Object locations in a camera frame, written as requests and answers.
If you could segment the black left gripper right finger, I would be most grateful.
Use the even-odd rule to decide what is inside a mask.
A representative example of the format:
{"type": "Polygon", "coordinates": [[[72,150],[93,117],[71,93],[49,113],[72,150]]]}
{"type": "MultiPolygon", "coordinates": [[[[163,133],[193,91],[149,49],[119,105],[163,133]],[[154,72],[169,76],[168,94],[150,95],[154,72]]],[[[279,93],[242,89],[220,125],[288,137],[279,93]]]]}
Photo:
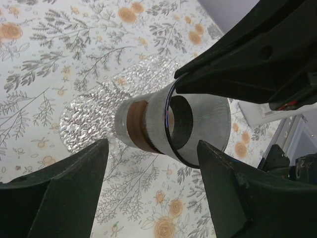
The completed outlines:
{"type": "Polygon", "coordinates": [[[317,157],[269,172],[236,160],[205,141],[200,170],[218,238],[314,238],[317,157]]]}

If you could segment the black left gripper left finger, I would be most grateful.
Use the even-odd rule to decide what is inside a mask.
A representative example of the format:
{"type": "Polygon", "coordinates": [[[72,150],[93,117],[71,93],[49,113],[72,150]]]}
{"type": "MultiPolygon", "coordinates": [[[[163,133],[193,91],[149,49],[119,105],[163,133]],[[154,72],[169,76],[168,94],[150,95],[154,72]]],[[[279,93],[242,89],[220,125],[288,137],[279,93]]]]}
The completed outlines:
{"type": "Polygon", "coordinates": [[[108,159],[100,139],[39,171],[0,184],[2,238],[88,238],[108,159]]]}

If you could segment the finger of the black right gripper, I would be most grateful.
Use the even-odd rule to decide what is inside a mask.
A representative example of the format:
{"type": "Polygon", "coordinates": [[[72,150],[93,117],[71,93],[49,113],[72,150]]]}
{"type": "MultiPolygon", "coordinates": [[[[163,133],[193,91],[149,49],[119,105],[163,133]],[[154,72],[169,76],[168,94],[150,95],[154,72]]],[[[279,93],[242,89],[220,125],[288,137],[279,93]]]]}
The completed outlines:
{"type": "Polygon", "coordinates": [[[317,101],[317,2],[261,0],[174,75],[179,94],[212,94],[273,111],[317,101]]]}

